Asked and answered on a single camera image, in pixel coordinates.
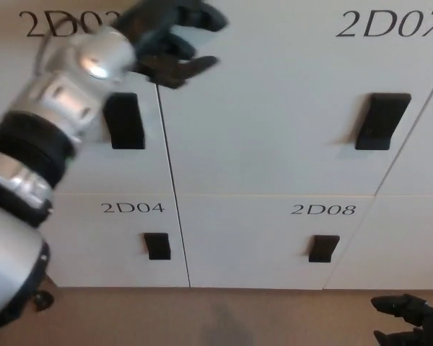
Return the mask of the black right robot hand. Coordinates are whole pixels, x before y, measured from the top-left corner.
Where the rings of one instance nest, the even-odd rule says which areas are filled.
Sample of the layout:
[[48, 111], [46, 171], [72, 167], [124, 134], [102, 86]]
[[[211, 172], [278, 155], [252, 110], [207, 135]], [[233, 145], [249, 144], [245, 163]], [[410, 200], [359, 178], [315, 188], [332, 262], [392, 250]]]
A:
[[402, 318], [414, 328], [409, 332], [373, 332], [379, 345], [433, 345], [433, 307], [426, 300], [404, 293], [377, 296], [371, 304], [380, 313]]

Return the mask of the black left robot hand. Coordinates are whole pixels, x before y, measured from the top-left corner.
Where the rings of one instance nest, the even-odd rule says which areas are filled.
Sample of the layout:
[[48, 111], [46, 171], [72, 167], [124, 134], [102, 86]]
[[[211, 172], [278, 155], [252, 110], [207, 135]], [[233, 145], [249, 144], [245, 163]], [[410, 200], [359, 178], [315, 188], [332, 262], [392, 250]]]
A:
[[111, 23], [133, 46], [131, 71], [154, 84], [179, 89], [218, 64], [215, 56], [196, 55], [196, 49], [172, 33], [175, 26], [218, 32], [227, 17], [205, 1], [138, 1]]

